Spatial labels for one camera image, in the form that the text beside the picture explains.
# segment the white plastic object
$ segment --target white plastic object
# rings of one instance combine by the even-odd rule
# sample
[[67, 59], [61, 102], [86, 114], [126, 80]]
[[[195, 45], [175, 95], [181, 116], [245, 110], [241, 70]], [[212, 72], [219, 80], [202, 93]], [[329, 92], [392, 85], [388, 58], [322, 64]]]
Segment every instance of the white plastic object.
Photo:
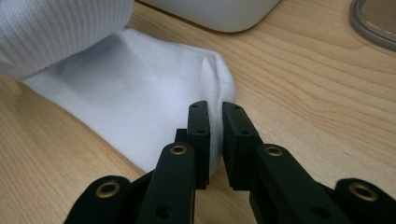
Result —
[[186, 20], [222, 32], [246, 30], [279, 0], [141, 0]]

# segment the wooden table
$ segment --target wooden table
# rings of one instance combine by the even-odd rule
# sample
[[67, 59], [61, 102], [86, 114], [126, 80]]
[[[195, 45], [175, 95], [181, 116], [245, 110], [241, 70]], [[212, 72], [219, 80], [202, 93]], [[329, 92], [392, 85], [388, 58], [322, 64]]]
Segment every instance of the wooden table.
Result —
[[[253, 28], [222, 34], [134, 4], [130, 26], [222, 54], [262, 139], [318, 182], [357, 177], [396, 197], [396, 53], [360, 37], [349, 1], [284, 0]], [[144, 172], [59, 106], [0, 76], [0, 222], [61, 223], [104, 175]], [[255, 223], [224, 168], [197, 191], [196, 223]]]

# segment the table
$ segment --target table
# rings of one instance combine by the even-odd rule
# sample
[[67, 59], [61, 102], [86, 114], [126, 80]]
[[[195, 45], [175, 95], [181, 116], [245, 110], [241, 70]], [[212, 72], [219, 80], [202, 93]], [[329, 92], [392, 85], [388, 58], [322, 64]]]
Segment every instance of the table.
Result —
[[[223, 34], [135, 3], [129, 26], [218, 51], [262, 139], [318, 182], [353, 176], [396, 198], [396, 52], [350, 27], [349, 4], [284, 0], [251, 29]], [[0, 89], [2, 223], [61, 223], [93, 180], [144, 174], [21, 83], [0, 76]], [[195, 223], [255, 223], [248, 193], [229, 189], [223, 166], [195, 208]]]

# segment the wood grain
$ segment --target wood grain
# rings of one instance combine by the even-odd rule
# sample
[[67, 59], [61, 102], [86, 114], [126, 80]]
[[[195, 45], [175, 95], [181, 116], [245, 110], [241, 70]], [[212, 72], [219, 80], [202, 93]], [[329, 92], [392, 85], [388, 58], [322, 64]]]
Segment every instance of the wood grain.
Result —
[[[281, 1], [253, 28], [222, 34], [134, 4], [129, 23], [164, 41], [222, 54], [237, 103], [262, 139], [287, 148], [317, 181], [365, 179], [396, 198], [396, 53], [360, 37], [349, 1]], [[0, 219], [60, 223], [104, 175], [143, 172], [88, 127], [0, 76]], [[198, 191], [196, 223], [254, 223], [224, 168]]]

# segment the transparent container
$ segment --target transparent container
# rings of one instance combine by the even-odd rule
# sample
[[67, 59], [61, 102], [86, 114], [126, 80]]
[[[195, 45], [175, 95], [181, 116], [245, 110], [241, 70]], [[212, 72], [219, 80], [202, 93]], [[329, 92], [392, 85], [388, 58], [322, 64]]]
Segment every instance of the transparent container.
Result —
[[396, 0], [354, 0], [350, 21], [366, 39], [396, 51]]

